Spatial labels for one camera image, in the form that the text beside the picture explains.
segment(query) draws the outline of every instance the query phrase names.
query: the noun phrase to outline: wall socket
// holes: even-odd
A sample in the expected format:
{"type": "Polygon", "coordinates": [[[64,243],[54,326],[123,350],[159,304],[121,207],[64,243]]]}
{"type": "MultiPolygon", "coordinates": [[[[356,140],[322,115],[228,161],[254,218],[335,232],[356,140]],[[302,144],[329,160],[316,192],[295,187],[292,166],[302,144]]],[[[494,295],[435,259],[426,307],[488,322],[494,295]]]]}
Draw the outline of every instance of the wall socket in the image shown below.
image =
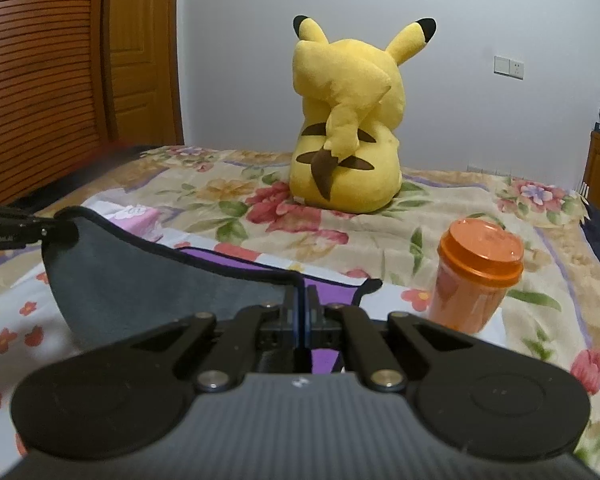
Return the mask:
{"type": "Polygon", "coordinates": [[[509,61],[509,75],[516,79],[525,78],[525,64],[521,61],[509,61]]]}
{"type": "Polygon", "coordinates": [[[515,61],[508,57],[496,56],[493,59],[493,72],[496,74],[508,75],[516,79],[525,78],[525,64],[521,61],[515,61]]]}

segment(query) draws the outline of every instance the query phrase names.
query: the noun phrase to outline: orange lid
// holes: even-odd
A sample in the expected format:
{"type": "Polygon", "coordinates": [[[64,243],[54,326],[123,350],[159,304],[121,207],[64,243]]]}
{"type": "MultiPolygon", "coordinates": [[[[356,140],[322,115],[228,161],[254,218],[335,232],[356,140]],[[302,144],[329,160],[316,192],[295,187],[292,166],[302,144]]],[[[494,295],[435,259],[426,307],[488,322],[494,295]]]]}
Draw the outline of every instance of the orange lid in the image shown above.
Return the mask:
{"type": "Polygon", "coordinates": [[[453,222],[438,246],[440,258],[459,276],[496,288],[518,282],[524,253],[520,237],[478,218],[453,222]]]}

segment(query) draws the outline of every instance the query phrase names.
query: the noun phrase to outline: black ear tip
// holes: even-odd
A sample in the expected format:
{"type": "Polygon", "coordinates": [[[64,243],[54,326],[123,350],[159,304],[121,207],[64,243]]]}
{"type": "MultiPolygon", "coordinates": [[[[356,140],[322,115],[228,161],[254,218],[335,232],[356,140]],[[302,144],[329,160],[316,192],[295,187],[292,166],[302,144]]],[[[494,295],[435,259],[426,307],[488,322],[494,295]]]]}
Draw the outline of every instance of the black ear tip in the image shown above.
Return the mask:
{"type": "Polygon", "coordinates": [[[296,36],[299,38],[300,37],[300,24],[302,22],[304,22],[304,20],[307,19],[307,16],[303,16],[302,14],[300,14],[299,16],[296,16],[294,18],[294,31],[296,32],[296,36]]]}
{"type": "Polygon", "coordinates": [[[433,38],[433,35],[436,33],[436,20],[433,18],[422,18],[421,20],[418,20],[417,23],[422,28],[425,43],[429,43],[429,40],[433,38]]]}

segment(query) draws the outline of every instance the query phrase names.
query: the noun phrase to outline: light switch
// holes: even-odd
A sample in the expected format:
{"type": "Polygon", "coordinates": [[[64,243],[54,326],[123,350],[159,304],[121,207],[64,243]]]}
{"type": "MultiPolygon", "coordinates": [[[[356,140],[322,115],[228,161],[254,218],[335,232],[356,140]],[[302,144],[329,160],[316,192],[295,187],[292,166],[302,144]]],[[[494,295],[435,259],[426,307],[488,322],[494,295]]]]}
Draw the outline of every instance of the light switch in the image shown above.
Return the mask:
{"type": "Polygon", "coordinates": [[[509,75],[509,59],[499,56],[493,58],[493,72],[496,74],[509,75]]]}

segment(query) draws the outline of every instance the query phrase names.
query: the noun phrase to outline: floral bedspread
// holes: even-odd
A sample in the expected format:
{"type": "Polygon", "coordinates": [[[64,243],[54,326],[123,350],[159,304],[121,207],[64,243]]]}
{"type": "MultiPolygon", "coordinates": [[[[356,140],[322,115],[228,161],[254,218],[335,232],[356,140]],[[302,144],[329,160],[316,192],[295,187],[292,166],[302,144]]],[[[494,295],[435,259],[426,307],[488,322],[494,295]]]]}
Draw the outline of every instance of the floral bedspread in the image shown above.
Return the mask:
{"type": "MultiPolygon", "coordinates": [[[[582,382],[592,412],[576,453],[600,473],[600,263],[578,225],[586,212],[574,192],[484,174],[404,170],[391,204],[356,216],[294,203],[288,162],[283,153],[163,147],[42,214],[115,190],[118,203],[158,208],[164,226],[235,246],[238,255],[270,253],[298,268],[409,286],[402,299],[420,311],[429,306],[436,249],[449,224],[467,216],[496,222],[525,242],[525,272],[502,304],[507,344],[582,382]]],[[[0,294],[39,262],[36,247],[0,252],[0,294]]]]}

